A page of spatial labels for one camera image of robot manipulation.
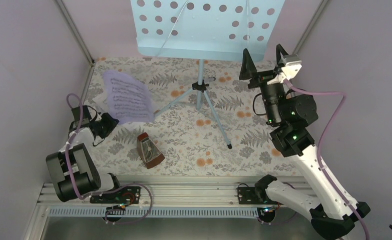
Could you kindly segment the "lavender sheet music page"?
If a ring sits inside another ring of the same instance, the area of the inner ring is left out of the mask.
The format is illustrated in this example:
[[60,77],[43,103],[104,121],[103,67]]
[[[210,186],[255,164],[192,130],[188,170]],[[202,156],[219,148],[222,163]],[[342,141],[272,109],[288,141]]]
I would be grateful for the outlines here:
[[107,94],[108,113],[120,125],[154,120],[151,93],[144,83],[113,69],[105,71],[102,78]]

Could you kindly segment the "white sheet music page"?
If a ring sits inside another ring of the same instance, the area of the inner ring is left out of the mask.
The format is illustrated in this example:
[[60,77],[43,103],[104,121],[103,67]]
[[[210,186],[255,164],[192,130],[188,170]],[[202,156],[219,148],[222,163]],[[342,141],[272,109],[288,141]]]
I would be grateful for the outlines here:
[[101,93],[93,98],[93,102],[101,109],[107,108],[107,94]]

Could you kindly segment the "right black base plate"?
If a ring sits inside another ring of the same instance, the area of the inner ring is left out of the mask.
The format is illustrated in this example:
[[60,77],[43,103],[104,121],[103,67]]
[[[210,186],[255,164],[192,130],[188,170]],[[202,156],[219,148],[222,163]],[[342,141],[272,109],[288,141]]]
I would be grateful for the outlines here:
[[237,198],[240,205],[263,205],[266,203],[256,194],[255,187],[238,186]]

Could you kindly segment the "clear plastic metronome cover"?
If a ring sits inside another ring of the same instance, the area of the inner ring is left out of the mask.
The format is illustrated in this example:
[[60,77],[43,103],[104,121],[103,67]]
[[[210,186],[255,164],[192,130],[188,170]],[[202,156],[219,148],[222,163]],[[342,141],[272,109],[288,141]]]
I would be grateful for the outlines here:
[[150,138],[145,138],[141,142],[143,160],[144,162],[150,162],[160,155],[160,151],[154,142]]

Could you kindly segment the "light blue music stand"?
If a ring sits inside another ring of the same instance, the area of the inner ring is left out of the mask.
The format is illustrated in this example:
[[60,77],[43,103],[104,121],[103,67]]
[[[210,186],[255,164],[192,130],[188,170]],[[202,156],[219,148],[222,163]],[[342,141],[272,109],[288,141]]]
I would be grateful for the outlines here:
[[206,60],[239,61],[248,50],[264,59],[267,43],[284,1],[278,0],[133,0],[131,9],[138,51],[144,56],[198,59],[198,79],[183,93],[197,93],[196,108],[206,100]]

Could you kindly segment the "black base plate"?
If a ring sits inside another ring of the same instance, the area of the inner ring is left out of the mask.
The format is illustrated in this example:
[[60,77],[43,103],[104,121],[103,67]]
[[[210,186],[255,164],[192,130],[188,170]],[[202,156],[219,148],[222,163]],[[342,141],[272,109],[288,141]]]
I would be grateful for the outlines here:
[[90,198],[92,204],[128,205],[138,204],[140,200],[141,187],[129,186],[114,193],[103,193]]
[[238,186],[237,198],[240,205],[263,205],[266,203],[256,194],[255,187]]

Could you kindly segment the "brown wooden metronome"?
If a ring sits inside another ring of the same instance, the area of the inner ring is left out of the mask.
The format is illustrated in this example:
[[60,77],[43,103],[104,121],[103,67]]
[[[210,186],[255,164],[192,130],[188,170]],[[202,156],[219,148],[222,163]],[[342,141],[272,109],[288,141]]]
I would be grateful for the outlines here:
[[146,169],[152,169],[156,167],[165,159],[163,153],[150,139],[146,132],[140,134],[137,137],[136,149]]

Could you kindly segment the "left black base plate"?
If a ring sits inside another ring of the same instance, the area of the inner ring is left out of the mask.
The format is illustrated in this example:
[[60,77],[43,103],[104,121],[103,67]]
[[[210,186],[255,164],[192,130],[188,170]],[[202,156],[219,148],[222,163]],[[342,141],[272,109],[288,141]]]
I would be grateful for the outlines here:
[[141,187],[129,186],[114,193],[103,193],[90,198],[92,204],[128,205],[138,204],[140,200]]

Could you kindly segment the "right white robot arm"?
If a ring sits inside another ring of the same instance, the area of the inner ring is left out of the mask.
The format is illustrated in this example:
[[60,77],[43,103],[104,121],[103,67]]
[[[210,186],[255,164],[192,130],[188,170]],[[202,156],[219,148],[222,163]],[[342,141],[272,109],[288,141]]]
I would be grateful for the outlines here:
[[267,124],[274,147],[289,158],[303,174],[315,196],[297,191],[278,178],[266,175],[254,186],[262,204],[276,202],[287,206],[310,221],[326,240],[348,235],[355,223],[365,226],[370,212],[365,202],[357,201],[334,176],[321,156],[321,142],[316,142],[307,127],[318,119],[315,92],[295,87],[291,80],[301,69],[297,55],[276,46],[274,69],[258,71],[248,49],[243,50],[239,78],[248,80],[250,89],[260,89]]

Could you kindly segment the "floral patterned table mat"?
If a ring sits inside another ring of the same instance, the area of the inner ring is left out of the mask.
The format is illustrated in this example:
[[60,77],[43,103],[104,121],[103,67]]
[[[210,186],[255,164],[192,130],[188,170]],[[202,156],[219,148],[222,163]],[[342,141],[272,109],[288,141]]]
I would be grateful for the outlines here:
[[[106,93],[103,73],[117,70],[143,82],[154,110],[159,110],[197,81],[199,62],[183,58],[101,57],[96,61],[85,103],[100,112],[93,98]],[[116,175],[168,176],[298,176],[300,173],[273,146],[258,91],[239,80],[239,62],[204,62],[209,106],[202,100],[196,109],[192,92],[149,123],[117,126],[94,150],[101,172]],[[137,137],[147,133],[165,156],[146,169],[137,153]]]

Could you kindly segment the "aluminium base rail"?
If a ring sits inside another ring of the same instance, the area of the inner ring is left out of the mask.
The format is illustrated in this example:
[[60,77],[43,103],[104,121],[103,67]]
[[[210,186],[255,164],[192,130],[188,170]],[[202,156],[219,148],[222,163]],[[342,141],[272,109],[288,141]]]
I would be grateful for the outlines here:
[[[295,187],[301,193],[315,196],[315,192],[308,185],[304,177],[277,177]],[[253,186],[259,176],[147,176],[129,175],[118,176],[121,185],[140,183],[145,185],[153,196],[155,207],[237,207],[237,186],[240,183]],[[88,199],[74,199],[61,202],[55,194],[52,183],[45,183],[37,200],[42,205],[91,205]]]

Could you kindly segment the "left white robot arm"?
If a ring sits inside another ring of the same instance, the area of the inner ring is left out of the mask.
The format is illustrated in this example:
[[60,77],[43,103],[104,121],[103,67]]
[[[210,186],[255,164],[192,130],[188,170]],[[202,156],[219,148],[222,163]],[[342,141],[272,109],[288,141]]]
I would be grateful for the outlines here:
[[83,120],[78,128],[80,108],[72,108],[74,121],[69,127],[69,145],[63,146],[58,152],[46,157],[46,164],[55,193],[60,201],[75,200],[78,195],[72,183],[67,159],[69,159],[75,185],[81,196],[85,197],[92,192],[100,194],[104,191],[113,191],[119,188],[119,181],[112,173],[99,173],[93,156],[97,138],[102,141],[114,130],[119,121],[107,112],[95,112],[91,115],[91,106],[83,106]]

